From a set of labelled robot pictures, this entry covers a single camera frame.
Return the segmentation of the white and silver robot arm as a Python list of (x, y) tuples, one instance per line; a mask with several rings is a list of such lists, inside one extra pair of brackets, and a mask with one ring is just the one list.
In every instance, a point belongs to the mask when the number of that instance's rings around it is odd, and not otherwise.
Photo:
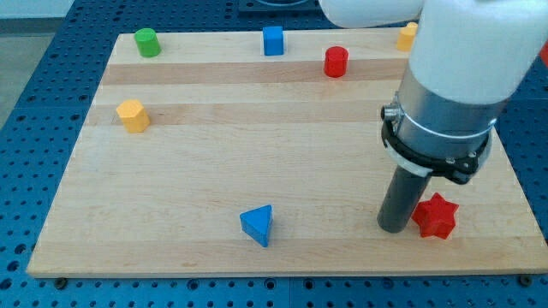
[(382, 109), (382, 140), (396, 178), (468, 182), (491, 131), (547, 40), (547, 3), (424, 0), (323, 1), (338, 27), (417, 21), (408, 63)]

